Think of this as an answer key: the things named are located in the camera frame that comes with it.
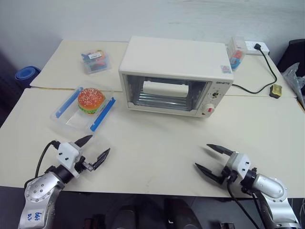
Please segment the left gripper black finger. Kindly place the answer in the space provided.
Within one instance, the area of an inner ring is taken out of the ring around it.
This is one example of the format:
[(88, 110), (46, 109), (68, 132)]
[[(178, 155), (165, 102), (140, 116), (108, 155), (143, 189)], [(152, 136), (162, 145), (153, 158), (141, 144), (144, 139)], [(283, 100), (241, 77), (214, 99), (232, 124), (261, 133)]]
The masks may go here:
[(80, 150), (88, 141), (93, 137), (93, 135), (84, 136), (74, 142), (74, 148)]
[(92, 164), (92, 168), (93, 170), (96, 170), (107, 158), (108, 154), (110, 152), (110, 148), (108, 148), (107, 150), (105, 150), (103, 153), (101, 153), (98, 157), (97, 157), (97, 161), (95, 163)]

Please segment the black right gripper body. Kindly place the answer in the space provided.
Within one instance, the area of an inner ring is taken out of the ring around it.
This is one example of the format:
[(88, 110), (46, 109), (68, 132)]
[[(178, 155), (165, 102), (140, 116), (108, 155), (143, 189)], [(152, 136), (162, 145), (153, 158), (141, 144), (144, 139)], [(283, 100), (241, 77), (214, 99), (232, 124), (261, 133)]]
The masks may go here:
[(233, 183), (234, 181), (236, 181), (237, 177), (237, 171), (229, 168), (229, 166), (224, 166), (223, 170), (221, 171), (221, 185), (224, 183), (224, 181)]

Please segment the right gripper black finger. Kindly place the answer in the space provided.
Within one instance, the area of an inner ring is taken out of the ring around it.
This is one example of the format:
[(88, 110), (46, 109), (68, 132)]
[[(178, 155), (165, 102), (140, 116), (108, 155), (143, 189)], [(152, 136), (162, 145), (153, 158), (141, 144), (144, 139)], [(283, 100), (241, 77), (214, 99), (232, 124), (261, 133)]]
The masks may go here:
[(223, 146), (214, 145), (214, 144), (207, 144), (207, 146), (220, 154), (225, 154), (228, 156), (232, 156), (234, 154), (234, 151), (229, 150)]
[(206, 175), (208, 178), (212, 179), (213, 181), (215, 181), (218, 184), (222, 184), (225, 180), (225, 176), (221, 175), (221, 176), (216, 176), (214, 175), (211, 170), (207, 169), (206, 167), (195, 163), (195, 165), (197, 166), (197, 168), (204, 174)]

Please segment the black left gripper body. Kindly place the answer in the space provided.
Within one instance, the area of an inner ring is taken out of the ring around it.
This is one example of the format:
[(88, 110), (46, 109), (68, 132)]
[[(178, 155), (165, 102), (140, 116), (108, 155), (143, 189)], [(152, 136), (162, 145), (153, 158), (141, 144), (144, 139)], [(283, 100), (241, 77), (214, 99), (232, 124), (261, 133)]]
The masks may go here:
[(80, 157), (80, 160), (75, 163), (74, 168), (78, 173), (81, 173), (84, 170), (93, 171), (93, 166), (85, 161), (84, 156)]

